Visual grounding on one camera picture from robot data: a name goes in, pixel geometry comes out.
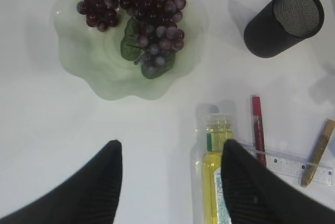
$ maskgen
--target glass bowl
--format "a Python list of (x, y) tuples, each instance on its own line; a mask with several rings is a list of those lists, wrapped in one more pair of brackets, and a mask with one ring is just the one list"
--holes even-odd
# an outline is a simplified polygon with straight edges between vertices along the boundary
[(179, 77), (191, 72), (199, 61), (202, 42), (199, 18), (191, 3), (183, 10), (184, 19), (177, 25), (185, 31), (185, 47), (176, 54), (174, 68), (149, 80), (143, 77), (140, 64), (124, 60), (120, 42), (129, 16), (122, 9), (120, 24), (107, 32), (86, 25), (86, 18), (76, 11), (82, 0), (58, 0), (54, 7), (54, 26), (59, 37), (59, 58), (71, 74), (86, 80), (101, 98), (116, 100), (134, 95), (154, 100), (169, 89)]

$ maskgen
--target clear plastic ruler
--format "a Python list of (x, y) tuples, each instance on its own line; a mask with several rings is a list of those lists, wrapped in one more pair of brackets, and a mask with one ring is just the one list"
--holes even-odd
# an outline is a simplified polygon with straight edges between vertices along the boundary
[[(288, 175), (296, 178), (301, 178), (306, 165), (315, 165), (308, 163), (306, 159), (266, 150), (265, 152), (257, 151), (255, 147), (242, 144), (242, 146), (251, 153), (254, 157), (256, 154), (265, 154), (266, 167), (276, 174)], [(333, 168), (325, 165), (318, 166), (315, 175), (312, 179), (314, 182), (327, 185), (332, 184)]]

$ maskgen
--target grape bunch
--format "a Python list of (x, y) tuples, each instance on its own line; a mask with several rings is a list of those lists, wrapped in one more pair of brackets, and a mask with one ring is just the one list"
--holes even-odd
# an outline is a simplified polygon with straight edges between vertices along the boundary
[(154, 28), (177, 27), (183, 19), (186, 0), (84, 0), (77, 4), (77, 11), (86, 15), (86, 23), (101, 32), (119, 24), (116, 10), (122, 8), (129, 16), (146, 21)]
[(140, 33), (134, 34), (133, 39), (143, 48), (144, 54), (135, 64), (144, 64), (153, 74), (165, 65), (169, 53), (176, 53), (184, 48), (184, 37), (185, 32), (175, 26), (160, 25), (155, 28), (152, 24), (142, 21)]

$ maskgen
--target pen holder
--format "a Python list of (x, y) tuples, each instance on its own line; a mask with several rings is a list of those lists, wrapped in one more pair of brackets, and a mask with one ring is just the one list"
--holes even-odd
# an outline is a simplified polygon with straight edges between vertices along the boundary
[(320, 0), (272, 0), (248, 23), (244, 42), (256, 56), (274, 57), (314, 36), (324, 18)]

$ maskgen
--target pen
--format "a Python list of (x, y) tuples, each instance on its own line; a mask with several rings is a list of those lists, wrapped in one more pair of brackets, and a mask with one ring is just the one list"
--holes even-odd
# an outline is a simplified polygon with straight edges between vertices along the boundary
[[(261, 100), (258, 96), (252, 97), (252, 111), (253, 111), (253, 129), (255, 135), (255, 145), (258, 151), (265, 152), (264, 146), (264, 133), (263, 133), (263, 121), (262, 121), (262, 110)], [(257, 154), (257, 159), (261, 164), (266, 167), (265, 154)]]
[(308, 186), (309, 183), (312, 181), (316, 169), (318, 168), (318, 164), (320, 163), (322, 155), (325, 152), (325, 149), (328, 145), (334, 127), (335, 127), (335, 121), (328, 119), (327, 123), (325, 124), (325, 127), (322, 130), (321, 136), (319, 137), (318, 142), (314, 147), (312, 155), (308, 160), (309, 163), (312, 163), (314, 165), (306, 165), (303, 176), (301, 177), (302, 187)]

